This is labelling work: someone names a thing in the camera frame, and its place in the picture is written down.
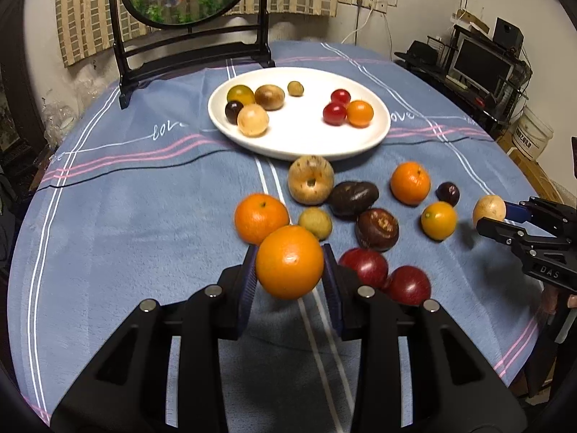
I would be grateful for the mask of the right hand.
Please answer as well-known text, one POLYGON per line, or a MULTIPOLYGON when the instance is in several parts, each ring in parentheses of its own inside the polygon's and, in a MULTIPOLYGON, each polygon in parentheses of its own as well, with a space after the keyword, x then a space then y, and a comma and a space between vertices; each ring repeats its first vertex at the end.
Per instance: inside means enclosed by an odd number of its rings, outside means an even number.
POLYGON ((576 305, 577 296, 575 294, 566 295, 561 293, 559 288, 545 284, 537 314, 539 317, 554 316, 561 307, 575 309, 576 305))

